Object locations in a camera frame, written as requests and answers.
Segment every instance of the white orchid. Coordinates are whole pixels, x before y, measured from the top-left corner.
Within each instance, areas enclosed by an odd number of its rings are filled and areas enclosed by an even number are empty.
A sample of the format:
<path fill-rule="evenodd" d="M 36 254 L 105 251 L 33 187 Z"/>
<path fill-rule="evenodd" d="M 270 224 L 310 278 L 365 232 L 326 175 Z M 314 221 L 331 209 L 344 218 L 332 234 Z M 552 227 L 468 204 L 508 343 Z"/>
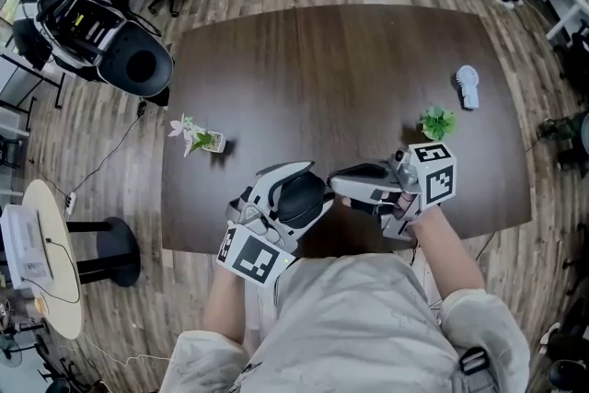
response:
<path fill-rule="evenodd" d="M 173 129 L 168 136 L 184 135 L 184 142 L 186 144 L 184 157 L 198 147 L 202 147 L 204 144 L 210 142 L 210 134 L 200 126 L 195 125 L 192 117 L 185 117 L 184 113 L 182 113 L 180 121 L 172 120 L 170 124 Z"/>

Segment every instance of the white flower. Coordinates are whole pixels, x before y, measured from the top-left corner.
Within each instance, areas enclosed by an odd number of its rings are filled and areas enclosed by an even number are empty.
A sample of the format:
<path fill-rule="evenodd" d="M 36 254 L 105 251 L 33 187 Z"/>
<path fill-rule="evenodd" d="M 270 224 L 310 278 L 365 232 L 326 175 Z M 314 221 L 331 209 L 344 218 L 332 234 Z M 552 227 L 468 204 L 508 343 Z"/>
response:
<path fill-rule="evenodd" d="M 186 129 L 184 124 L 184 113 L 182 113 L 180 121 L 172 120 L 170 124 L 172 125 L 173 130 L 168 136 L 179 136 Z"/>

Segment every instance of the wooden floor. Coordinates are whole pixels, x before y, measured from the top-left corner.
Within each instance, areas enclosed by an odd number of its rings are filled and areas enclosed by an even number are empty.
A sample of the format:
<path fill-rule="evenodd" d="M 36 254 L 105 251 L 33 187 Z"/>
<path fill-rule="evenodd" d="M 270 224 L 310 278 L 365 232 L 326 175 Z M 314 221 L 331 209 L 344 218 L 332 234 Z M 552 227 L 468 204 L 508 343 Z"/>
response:
<path fill-rule="evenodd" d="M 140 0 L 138 7 L 143 8 L 148 1 Z M 178 18 L 171 18 L 165 6 L 159 15 L 150 16 L 164 31 L 172 53 L 178 49 L 180 33 L 186 29 L 298 6 L 403 4 L 475 13 L 482 18 L 501 60 L 526 149 L 534 144 L 535 128 L 542 120 L 579 109 L 578 98 L 559 79 L 558 63 L 545 40 L 549 25 L 531 6 L 506 11 L 492 0 L 179 1 Z M 58 111 L 52 108 L 54 94 L 55 89 L 50 87 L 36 94 L 39 102 L 32 117 L 28 158 L 34 158 L 42 172 L 68 192 L 120 141 L 135 118 L 138 99 L 107 85 L 70 80 L 64 89 L 64 108 Z M 75 360 L 87 378 L 98 377 L 96 367 L 114 391 L 156 390 L 167 364 L 142 358 L 124 367 L 89 341 L 123 361 L 140 353 L 167 357 L 183 330 L 199 328 L 211 283 L 210 256 L 161 248 L 163 143 L 169 120 L 177 118 L 149 105 L 121 149 L 78 191 L 73 221 L 117 215 L 140 239 L 140 282 L 131 289 L 120 289 L 109 282 L 85 285 L 84 335 L 76 342 L 53 336 L 53 348 L 60 355 Z M 536 379 L 530 388 L 533 391 L 546 390 L 538 373 L 542 368 L 541 357 L 536 355 L 538 339 L 567 303 L 564 287 L 572 274 L 564 272 L 561 264 L 578 248 L 573 230 L 586 221 L 589 202 L 578 175 L 554 170 L 556 152 L 552 144 L 537 144 L 527 152 L 533 221 L 495 235 L 480 258 L 489 290 L 511 308 L 530 342 Z M 27 167 L 27 180 L 39 177 L 36 168 Z M 55 194 L 63 202 L 63 197 Z M 487 237 L 467 242 L 473 254 L 479 252 Z M 75 236 L 78 257 L 91 257 L 93 244 L 92 236 Z"/>

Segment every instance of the dark wooden table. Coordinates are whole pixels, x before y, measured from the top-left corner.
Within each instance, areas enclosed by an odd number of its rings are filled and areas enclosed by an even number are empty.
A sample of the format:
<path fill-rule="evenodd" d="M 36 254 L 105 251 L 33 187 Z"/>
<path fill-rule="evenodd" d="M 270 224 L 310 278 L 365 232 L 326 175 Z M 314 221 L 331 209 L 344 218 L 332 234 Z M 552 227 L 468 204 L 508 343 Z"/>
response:
<path fill-rule="evenodd" d="M 479 72 L 480 108 L 462 110 L 456 70 Z M 225 156 L 164 149 L 166 249 L 215 253 L 225 207 L 267 166 L 316 162 L 322 178 L 361 158 L 424 141 L 430 105 L 457 115 L 445 141 L 457 158 L 445 202 L 461 237 L 530 220 L 525 153 L 509 87 L 475 15 L 416 6 L 321 6 L 226 21 L 185 33 L 167 116 L 223 133 Z M 390 249 L 367 215 L 336 205 L 302 241 L 307 256 Z"/>

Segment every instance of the round white table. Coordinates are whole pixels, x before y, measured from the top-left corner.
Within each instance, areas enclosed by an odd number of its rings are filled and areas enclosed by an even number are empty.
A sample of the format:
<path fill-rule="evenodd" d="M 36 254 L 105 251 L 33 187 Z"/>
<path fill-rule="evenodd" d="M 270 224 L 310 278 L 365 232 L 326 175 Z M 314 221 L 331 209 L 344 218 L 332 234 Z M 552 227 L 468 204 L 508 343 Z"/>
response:
<path fill-rule="evenodd" d="M 122 287 L 135 284 L 141 271 L 137 241 L 133 231 L 120 218 L 107 218 L 96 223 L 66 223 L 51 190 L 42 180 L 33 180 L 29 184 L 22 204 L 37 210 L 53 278 L 43 286 L 45 292 L 33 285 L 33 294 L 45 301 L 45 317 L 53 328 L 65 338 L 75 339 L 82 332 L 84 323 L 81 285 L 105 279 Z M 70 233 L 95 231 L 98 258 L 76 262 Z"/>
<path fill-rule="evenodd" d="M 77 302 L 66 303 L 58 300 L 48 296 L 37 286 L 33 286 L 32 291 L 35 296 L 45 300 L 47 312 L 44 316 L 53 328 L 65 338 L 75 339 L 82 332 L 84 307 L 82 296 L 78 296 L 81 291 L 80 277 L 75 266 L 75 256 L 64 217 L 53 198 L 52 191 L 42 180 L 33 180 L 29 184 L 22 205 L 37 210 L 42 236 L 50 237 L 54 243 L 64 246 L 74 263 L 72 266 L 64 248 L 55 244 L 45 244 L 53 281 L 43 288 L 64 300 L 77 299 Z"/>

